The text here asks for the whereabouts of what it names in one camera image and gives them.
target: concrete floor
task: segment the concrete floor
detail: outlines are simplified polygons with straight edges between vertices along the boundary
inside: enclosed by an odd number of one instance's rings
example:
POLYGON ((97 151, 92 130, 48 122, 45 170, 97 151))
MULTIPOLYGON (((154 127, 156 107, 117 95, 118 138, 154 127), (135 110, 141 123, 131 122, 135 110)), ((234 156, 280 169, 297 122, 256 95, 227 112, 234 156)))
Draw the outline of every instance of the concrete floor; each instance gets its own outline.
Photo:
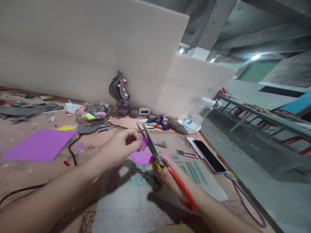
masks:
POLYGON ((297 154, 249 125, 230 133, 238 121, 228 112, 211 112, 201 131, 284 232, 311 232, 311 178, 296 169, 278 172, 297 154))

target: scissor blade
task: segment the scissor blade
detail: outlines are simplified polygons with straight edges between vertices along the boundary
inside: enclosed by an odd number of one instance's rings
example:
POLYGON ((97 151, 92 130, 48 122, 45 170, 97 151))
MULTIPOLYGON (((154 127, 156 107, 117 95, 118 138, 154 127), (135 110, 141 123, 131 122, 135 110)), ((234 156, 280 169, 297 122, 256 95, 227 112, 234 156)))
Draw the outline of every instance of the scissor blade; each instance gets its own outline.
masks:
POLYGON ((142 131, 142 129, 139 127, 139 124, 136 122, 137 124, 137 127, 138 127, 138 130, 139 132, 142 134, 142 137, 144 138, 146 135, 144 134, 144 132, 142 131))
POLYGON ((162 159, 160 157, 160 154, 158 152, 158 150, 156 149, 156 146, 149 134, 148 129, 146 128, 145 124, 142 123, 143 128, 145 129, 146 132, 146 137, 148 138, 148 148, 150 150, 150 152, 155 156, 155 160, 160 164, 160 166, 165 167, 164 163, 162 162, 162 159))

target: green wall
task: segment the green wall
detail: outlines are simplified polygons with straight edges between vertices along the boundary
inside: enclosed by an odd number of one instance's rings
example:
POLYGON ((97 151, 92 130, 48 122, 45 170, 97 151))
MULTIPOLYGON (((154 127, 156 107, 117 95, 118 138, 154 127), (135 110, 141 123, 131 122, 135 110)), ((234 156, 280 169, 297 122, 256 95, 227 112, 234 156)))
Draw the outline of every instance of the green wall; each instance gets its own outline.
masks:
POLYGON ((238 80, 259 83, 276 65, 277 63, 251 63, 238 80))
POLYGON ((242 63, 217 63, 217 64, 230 67, 230 68, 234 68, 234 69, 238 69, 242 65, 242 63))

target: orange scissors handle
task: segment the orange scissors handle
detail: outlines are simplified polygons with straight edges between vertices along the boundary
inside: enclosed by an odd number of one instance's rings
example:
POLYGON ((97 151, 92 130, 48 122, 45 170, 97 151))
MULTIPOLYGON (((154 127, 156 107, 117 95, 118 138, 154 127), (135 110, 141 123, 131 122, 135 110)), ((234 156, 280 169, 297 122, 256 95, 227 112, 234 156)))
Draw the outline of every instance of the orange scissors handle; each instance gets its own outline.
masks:
POLYGON ((192 212, 197 212, 198 211, 198 205, 197 205, 196 201, 194 200, 192 194, 190 193, 189 189, 186 187, 186 185, 182 182, 182 180, 176 175, 176 173, 170 167, 167 167, 167 169, 168 169, 169 173, 171 173, 172 177, 174 178, 174 180, 176 181, 178 186, 185 192, 190 203, 187 203, 187 202, 181 200, 180 198, 178 198, 180 200, 180 202, 188 210, 190 210, 192 212))

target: ceiling light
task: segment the ceiling light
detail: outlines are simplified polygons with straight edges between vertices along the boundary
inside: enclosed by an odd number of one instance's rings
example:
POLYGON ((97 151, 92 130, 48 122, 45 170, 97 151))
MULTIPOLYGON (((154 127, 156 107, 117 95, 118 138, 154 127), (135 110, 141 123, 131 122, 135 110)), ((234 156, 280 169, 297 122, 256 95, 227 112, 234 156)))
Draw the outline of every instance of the ceiling light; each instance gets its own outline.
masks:
POLYGON ((257 60, 258 58, 260 58, 260 55, 255 55, 254 57, 252 57, 252 60, 257 60))

